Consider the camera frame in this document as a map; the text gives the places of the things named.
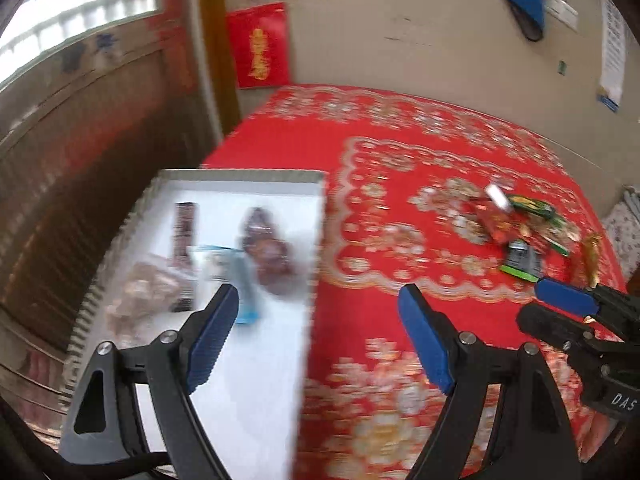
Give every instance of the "metal screw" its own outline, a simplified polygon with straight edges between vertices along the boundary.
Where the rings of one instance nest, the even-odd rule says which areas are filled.
[[[178,333],[175,330],[167,330],[160,334],[160,342],[164,344],[173,343],[178,339]]]
[[[100,355],[107,355],[109,352],[111,352],[112,348],[113,344],[111,344],[109,341],[103,341],[98,345],[97,352]]]
[[[460,332],[460,335],[458,337],[460,338],[460,342],[463,345],[473,345],[476,341],[478,341],[476,334],[474,334],[473,332]]]
[[[524,343],[524,351],[529,355],[535,355],[540,352],[540,348],[533,343]]]

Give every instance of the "white tray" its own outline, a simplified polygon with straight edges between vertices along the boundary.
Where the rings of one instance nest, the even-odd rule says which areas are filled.
[[[315,297],[318,245],[324,215],[324,173],[287,170],[164,170],[134,209],[86,298],[75,339],[71,383],[95,346],[109,339],[104,307],[132,265],[147,253],[171,256],[175,203],[195,202],[194,243],[238,247],[249,210],[270,211],[281,238],[292,246],[302,286],[280,300],[256,286],[258,320],[235,325],[206,384],[191,395],[204,430],[235,480],[289,478],[296,449],[306,354]],[[204,308],[206,298],[196,299]],[[155,316],[158,335],[179,329],[190,312]],[[82,330],[84,318],[90,329]],[[148,386],[138,386],[140,412],[151,451],[164,450]]]

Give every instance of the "red poster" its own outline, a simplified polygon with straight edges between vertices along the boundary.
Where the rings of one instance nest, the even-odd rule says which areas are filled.
[[[289,84],[287,13],[283,3],[226,16],[240,88]]]

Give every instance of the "yellow chinese characters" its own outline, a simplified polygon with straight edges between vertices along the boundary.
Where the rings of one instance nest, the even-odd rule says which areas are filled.
[[[264,81],[269,76],[269,61],[264,57],[267,52],[267,35],[261,28],[254,28],[249,36],[249,45],[253,55],[249,76]]]

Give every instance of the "red tablecloth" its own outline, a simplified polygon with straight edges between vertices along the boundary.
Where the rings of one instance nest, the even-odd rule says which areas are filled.
[[[490,182],[553,203],[582,234],[602,230],[578,185],[540,138],[441,102],[357,88],[281,89],[205,162],[212,168],[328,173],[318,296],[301,413],[299,478],[404,478],[444,396],[422,373],[396,294],[415,282],[435,310],[486,343],[517,348],[515,316],[532,287],[497,267],[504,255],[463,213]],[[604,237],[601,281],[624,289]],[[564,278],[559,254],[545,272]],[[543,346],[583,455],[593,413],[564,355]],[[488,392],[468,467],[486,449],[498,387]]]

